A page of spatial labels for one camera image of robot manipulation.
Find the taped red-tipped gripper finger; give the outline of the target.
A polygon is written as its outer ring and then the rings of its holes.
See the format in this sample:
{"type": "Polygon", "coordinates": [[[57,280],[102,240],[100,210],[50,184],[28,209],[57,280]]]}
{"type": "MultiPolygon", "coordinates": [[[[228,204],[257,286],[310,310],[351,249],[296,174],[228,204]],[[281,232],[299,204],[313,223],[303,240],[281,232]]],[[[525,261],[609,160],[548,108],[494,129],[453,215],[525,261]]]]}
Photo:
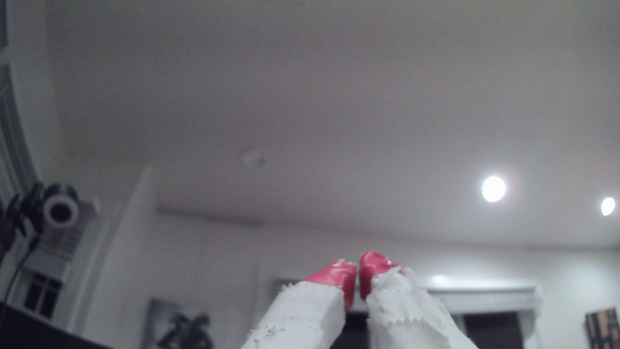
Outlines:
{"type": "Polygon", "coordinates": [[[337,260],[286,286],[242,348],[330,348],[353,305],[357,266],[337,260]]]}
{"type": "Polygon", "coordinates": [[[476,348],[414,271],[381,253],[360,257],[360,294],[375,348],[476,348]]]}

